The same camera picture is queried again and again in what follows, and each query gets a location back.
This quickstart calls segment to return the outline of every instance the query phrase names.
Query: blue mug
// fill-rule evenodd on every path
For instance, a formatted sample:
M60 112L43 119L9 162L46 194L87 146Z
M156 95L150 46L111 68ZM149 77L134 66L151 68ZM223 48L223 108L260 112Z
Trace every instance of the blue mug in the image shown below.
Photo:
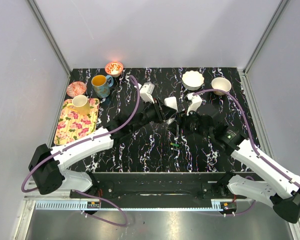
M92 78L91 83L96 95L104 99L110 95L110 87L114 84L114 78L110 75L97 75Z

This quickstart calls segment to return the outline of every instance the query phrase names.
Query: tray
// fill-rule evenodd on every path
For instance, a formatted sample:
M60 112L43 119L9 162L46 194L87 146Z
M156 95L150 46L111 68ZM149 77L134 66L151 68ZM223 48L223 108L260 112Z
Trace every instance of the tray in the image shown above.
M88 115L81 115L66 107L71 102L72 99L67 99L63 102L53 141L55 145L71 143L96 130L99 99L89 98L90 113Z

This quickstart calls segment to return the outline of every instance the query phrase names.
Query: white bowl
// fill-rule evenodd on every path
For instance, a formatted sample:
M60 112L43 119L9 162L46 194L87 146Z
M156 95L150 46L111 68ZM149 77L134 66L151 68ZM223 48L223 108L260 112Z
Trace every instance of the white bowl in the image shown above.
M182 75L183 86L191 91L198 90L204 84L205 78L198 71L186 71Z
M216 77L215 79L213 79L211 82L211 86L213 89L220 89L225 92L229 92L232 88L231 82L224 77ZM225 95L225 93L221 91L214 91L214 94L217 94L219 96Z

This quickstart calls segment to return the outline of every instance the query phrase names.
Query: white wall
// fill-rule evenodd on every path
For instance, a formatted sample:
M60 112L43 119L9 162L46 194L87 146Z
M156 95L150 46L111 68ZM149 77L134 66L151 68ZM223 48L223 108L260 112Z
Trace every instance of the white wall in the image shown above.
M300 0L290 1L248 76L275 160L300 175Z
M243 68L280 2L36 1L71 68Z
M0 240L13 233L21 183L52 130L67 76L25 0L0 0Z

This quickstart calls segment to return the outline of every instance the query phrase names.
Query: pink bowl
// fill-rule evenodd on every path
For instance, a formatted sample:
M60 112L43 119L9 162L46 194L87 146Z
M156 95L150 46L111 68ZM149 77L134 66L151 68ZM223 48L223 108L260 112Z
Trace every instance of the pink bowl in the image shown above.
M123 70L124 70L124 65L119 61L109 62L105 66L105 72L114 78L120 76Z
M67 89L66 94L68 94L71 98L74 98L78 95L82 95L87 91L87 86L82 81L74 81L71 83Z

